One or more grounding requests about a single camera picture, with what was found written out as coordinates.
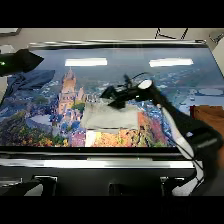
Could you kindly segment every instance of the castle image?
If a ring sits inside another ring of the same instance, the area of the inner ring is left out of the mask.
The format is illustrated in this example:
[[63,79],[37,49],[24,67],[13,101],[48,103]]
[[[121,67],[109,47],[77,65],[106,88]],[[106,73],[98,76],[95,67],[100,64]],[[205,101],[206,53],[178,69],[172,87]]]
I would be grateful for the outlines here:
[[64,76],[62,89],[59,93],[58,114],[64,114],[67,110],[71,109],[75,100],[82,100],[85,98],[83,87],[80,88],[78,94],[75,87],[76,77],[70,68],[68,73]]

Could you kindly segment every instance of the brown cloth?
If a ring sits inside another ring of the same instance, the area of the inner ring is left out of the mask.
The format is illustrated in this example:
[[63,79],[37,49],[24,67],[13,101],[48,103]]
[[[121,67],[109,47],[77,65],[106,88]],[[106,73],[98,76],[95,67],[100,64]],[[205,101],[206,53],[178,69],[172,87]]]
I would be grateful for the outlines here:
[[[222,106],[195,106],[193,116],[213,127],[224,139],[224,110]],[[224,168],[224,146],[218,151],[218,154],[218,164],[220,168]]]

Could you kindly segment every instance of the landscape picture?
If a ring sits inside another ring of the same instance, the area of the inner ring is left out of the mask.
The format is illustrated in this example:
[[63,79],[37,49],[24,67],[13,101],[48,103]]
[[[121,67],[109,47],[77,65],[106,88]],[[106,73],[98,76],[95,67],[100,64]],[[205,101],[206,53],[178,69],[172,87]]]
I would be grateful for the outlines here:
[[[118,134],[94,132],[80,122],[86,102],[101,103],[110,85],[123,84],[124,74],[138,84],[153,79],[179,110],[192,105],[224,106],[224,79],[207,48],[36,50],[44,61],[32,76],[52,76],[41,88],[18,88],[0,107],[0,145],[38,147],[173,147],[170,127],[150,101],[129,101],[138,107],[138,130]],[[105,66],[65,66],[69,58],[107,58]],[[191,58],[193,65],[153,67],[150,60]]]

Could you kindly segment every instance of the robotic arm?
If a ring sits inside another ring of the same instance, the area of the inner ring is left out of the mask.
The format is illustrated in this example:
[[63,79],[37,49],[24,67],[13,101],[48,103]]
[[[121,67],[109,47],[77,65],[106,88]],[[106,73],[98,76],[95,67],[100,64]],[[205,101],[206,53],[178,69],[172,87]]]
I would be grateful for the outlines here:
[[128,100],[135,99],[138,102],[151,100],[166,117],[180,153],[186,159],[192,160],[195,166],[195,176],[182,186],[174,188],[173,195],[188,196],[199,188],[206,191],[205,186],[210,185],[218,171],[217,151],[223,145],[220,133],[205,122],[195,120],[176,109],[155,87],[152,80],[145,80],[132,86],[131,80],[125,76],[125,82],[124,90],[117,91],[113,86],[109,86],[101,98],[111,99],[109,106],[117,109],[125,107],[125,102]]

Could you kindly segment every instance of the monitor screen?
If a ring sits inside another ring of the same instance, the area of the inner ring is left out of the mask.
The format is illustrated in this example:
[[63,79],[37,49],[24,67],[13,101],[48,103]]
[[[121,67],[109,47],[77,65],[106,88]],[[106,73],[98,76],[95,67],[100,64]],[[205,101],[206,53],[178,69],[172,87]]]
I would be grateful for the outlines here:
[[149,100],[127,102],[135,110],[137,128],[131,116],[124,118],[126,126],[121,129],[118,120],[116,130],[83,127],[87,103],[103,104],[102,92],[123,84],[124,74],[132,78],[149,73],[138,76],[134,84],[153,79],[168,100],[188,115],[192,105],[224,106],[224,79],[208,48],[32,52],[44,61],[31,72],[8,77],[0,107],[0,146],[174,147],[169,124]]

